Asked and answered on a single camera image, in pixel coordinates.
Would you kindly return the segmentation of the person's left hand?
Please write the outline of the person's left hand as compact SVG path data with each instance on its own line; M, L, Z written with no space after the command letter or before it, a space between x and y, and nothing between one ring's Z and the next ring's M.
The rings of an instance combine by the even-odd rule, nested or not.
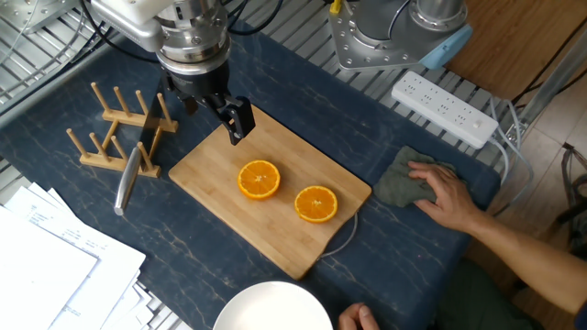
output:
M338 317L338 330L380 330L371 309L362 302L349 306Z

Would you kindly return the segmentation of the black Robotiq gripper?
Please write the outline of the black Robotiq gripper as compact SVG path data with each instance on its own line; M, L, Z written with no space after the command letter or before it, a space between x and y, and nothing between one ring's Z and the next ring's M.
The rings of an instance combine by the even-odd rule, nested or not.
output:
M233 146L256 126L249 99L230 95L227 61L212 71L196 75L180 74L162 66L161 75L166 87L182 100L187 115L192 116L197 112L198 103L211 108L228 131Z

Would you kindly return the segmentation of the person's right hand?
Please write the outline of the person's right hand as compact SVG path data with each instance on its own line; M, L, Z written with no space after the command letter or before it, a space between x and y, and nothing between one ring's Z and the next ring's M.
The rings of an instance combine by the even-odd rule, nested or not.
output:
M438 224L472 234L485 220L485 213L472 201L465 184L456 174L440 165L410 161L409 177L425 180L436 200L418 200L415 205Z

